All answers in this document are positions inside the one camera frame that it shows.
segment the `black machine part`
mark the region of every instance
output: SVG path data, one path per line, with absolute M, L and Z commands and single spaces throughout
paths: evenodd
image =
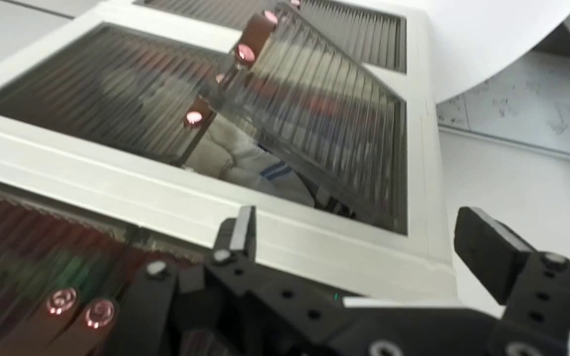
M 535 251 L 482 210 L 460 210 L 456 249 L 505 303 L 502 318 L 472 309 L 345 309 L 304 279 L 258 265 L 256 239 L 256 210 L 244 208 L 222 223 L 205 265 L 147 265 L 120 301 L 104 354 L 179 354 L 195 328 L 248 356 L 569 354 L 570 259 Z

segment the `bolt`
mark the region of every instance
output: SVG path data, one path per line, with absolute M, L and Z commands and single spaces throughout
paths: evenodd
M 258 59 L 258 55 L 254 53 L 254 49 L 248 43 L 240 43 L 238 45 L 238 57 L 246 65 L 254 63 Z
M 163 277 L 163 273 L 167 271 L 167 263 L 165 261 L 153 261 L 147 265 L 147 273 L 151 277 Z
M 191 125 L 199 125 L 199 123 L 205 121 L 205 115 L 203 115 L 201 111 L 189 111 L 189 113 L 187 113 L 187 121 L 189 121 Z
M 403 348 L 389 340 L 377 340 L 369 348 L 369 356 L 403 356 Z
M 86 310 L 86 324 L 90 328 L 106 328 L 116 318 L 116 305 L 110 299 L 100 299 Z
M 76 299 L 78 299 L 76 289 L 60 289 L 48 297 L 48 303 L 46 303 L 48 312 L 50 314 L 64 314 L 70 309 L 74 309 Z
M 218 249 L 218 251 L 215 251 L 213 257 L 218 265 L 222 265 L 222 263 L 228 263 L 232 259 L 232 253 L 228 249 Z
M 543 356 L 543 352 L 525 342 L 509 342 L 505 348 L 507 356 Z
M 264 12 L 264 18 L 268 18 L 268 22 L 272 24 L 280 24 L 280 16 L 270 10 Z

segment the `striped plastic sheet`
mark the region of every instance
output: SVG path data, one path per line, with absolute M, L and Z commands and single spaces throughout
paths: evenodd
M 153 259 L 193 265 L 179 257 L 187 253 L 181 245 L 169 253 L 131 239 L 129 223 L 0 186 L 0 340 L 56 289 L 76 287 L 86 305 L 96 297 L 120 299 Z M 211 332 L 191 332 L 183 350 L 185 356 L 230 354 Z
M 230 57 L 104 26 L 0 91 L 0 115 L 181 166 L 209 125 L 197 93 Z
M 215 107 L 361 221 L 407 233 L 405 99 L 298 10 L 280 4 L 274 16 L 272 34 L 250 34 L 262 26 L 244 32 L 236 53 L 256 61 L 228 71 Z M 254 53 L 242 53 L 244 40 Z
M 244 30 L 280 0 L 145 0 L 149 8 Z M 407 18 L 331 0 L 300 0 L 302 14 L 359 61 L 407 73 Z

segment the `grid pattern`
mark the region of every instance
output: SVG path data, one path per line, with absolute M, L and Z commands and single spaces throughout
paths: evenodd
M 106 26 L 0 91 L 0 115 L 183 164 L 209 125 L 187 125 L 224 53 Z
M 0 338 L 56 289 L 76 287 L 84 303 L 100 295 L 116 299 L 143 263 L 171 257 L 137 249 L 127 235 L 127 223 L 68 212 L 0 186 Z
M 222 111 L 375 225 L 407 233 L 407 103 L 290 6 Z

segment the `glass panel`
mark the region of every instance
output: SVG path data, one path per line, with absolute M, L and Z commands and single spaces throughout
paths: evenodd
M 209 125 L 185 115 L 224 53 L 106 26 L 0 91 L 0 115 L 181 166 Z

